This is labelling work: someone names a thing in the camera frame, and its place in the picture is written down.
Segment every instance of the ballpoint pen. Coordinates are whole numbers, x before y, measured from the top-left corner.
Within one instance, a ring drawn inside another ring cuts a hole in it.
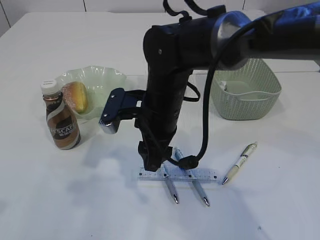
[[[182,159],[184,156],[182,154],[182,152],[178,149],[178,148],[174,148],[174,156],[175,158],[179,161],[180,159]],[[210,207],[210,203],[208,200],[208,197],[204,191],[204,189],[202,188],[200,182],[195,178],[193,172],[191,170],[186,170],[185,171],[189,177],[192,178],[192,185],[194,186],[194,189],[198,192],[198,194],[200,195],[202,201],[208,206]]]
[[[168,169],[165,164],[163,164],[163,168],[166,173],[166,176],[164,177],[164,182],[165,182],[167,188],[169,189],[171,197],[173,198],[175,203],[178,204],[179,203],[178,193],[177,193],[176,187],[174,185],[174,182],[170,179],[170,176],[168,174]]]
[[[253,144],[248,145],[245,148],[245,150],[241,153],[239,159],[236,161],[236,163],[233,165],[233,167],[228,171],[228,173],[224,177],[222,185],[228,182],[238,172],[238,170],[247,161],[249,155],[254,152],[257,146],[258,146],[258,143],[255,142]]]

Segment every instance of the bottle label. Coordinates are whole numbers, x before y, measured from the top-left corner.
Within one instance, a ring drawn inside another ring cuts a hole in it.
[[[65,139],[77,129],[76,124],[72,121],[71,116],[58,122],[55,127],[50,127],[54,139]]]
[[[54,143],[60,149],[71,149],[81,139],[75,115],[65,105],[62,96],[55,101],[46,101],[46,104],[46,121]]]

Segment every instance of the gray pen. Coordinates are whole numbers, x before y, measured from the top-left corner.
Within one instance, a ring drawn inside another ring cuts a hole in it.
[[[180,159],[184,158],[184,155],[182,154],[182,152],[178,149],[178,148],[174,148],[174,156],[175,158],[179,161]],[[197,191],[197,193],[199,194],[199,196],[201,197],[202,201],[208,206],[210,207],[210,203],[208,200],[208,197],[205,193],[205,190],[202,188],[200,182],[195,178],[193,172],[191,170],[186,170],[185,171],[189,176],[191,176],[192,180],[192,185],[194,186],[195,190]]]
[[[174,185],[174,182],[170,179],[168,169],[165,164],[163,164],[163,167],[164,167],[164,170],[166,173],[166,176],[164,177],[164,182],[165,182],[167,188],[169,189],[171,197],[173,198],[175,203],[178,204],[179,203],[178,193],[177,193],[176,187]]]

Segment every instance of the white wall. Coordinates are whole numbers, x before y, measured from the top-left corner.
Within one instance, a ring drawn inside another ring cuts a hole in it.
[[[267,13],[297,5],[317,2],[317,0],[195,0],[203,9],[225,4],[228,11],[259,9]],[[0,0],[8,20],[14,25],[24,14],[30,12],[115,12],[154,13],[164,12],[163,0]],[[168,0],[176,10],[188,10],[184,0]],[[6,18],[0,9],[0,34],[8,29]]]
[[[319,0],[245,0],[244,9],[259,9],[266,13],[273,13]]]
[[[5,13],[0,5],[0,37],[9,29],[9,24],[6,19]]]
[[[30,12],[84,12],[83,0],[0,0],[11,24]]]
[[[244,0],[195,0],[203,9],[226,5],[228,11],[242,10]],[[163,0],[85,0],[88,12],[163,13]],[[184,0],[168,0],[176,11],[189,10]]]

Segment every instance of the green glass bowl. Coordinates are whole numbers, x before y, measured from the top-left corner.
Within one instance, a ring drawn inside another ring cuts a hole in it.
[[[88,108],[84,113],[73,112],[77,119],[90,120],[101,116],[110,92],[116,88],[124,88],[126,78],[126,75],[114,68],[87,66],[64,72],[56,81],[61,88],[71,82],[85,85]]]

